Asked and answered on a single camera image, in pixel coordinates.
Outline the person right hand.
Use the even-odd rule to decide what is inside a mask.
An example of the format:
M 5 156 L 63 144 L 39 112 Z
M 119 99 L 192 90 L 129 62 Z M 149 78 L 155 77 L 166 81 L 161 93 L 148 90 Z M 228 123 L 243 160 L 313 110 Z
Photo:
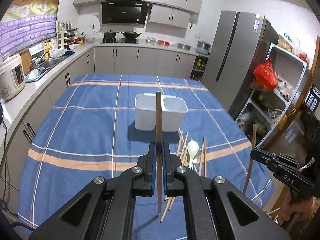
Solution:
M 301 200 L 300 202 L 291 204 L 291 194 L 288 193 L 279 210 L 277 219 L 278 224 L 281 225 L 284 222 L 288 221 L 294 212 L 300 213 L 298 221 L 306 220 L 313 213 L 314 208 L 315 197 L 311 197 L 309 199 Z

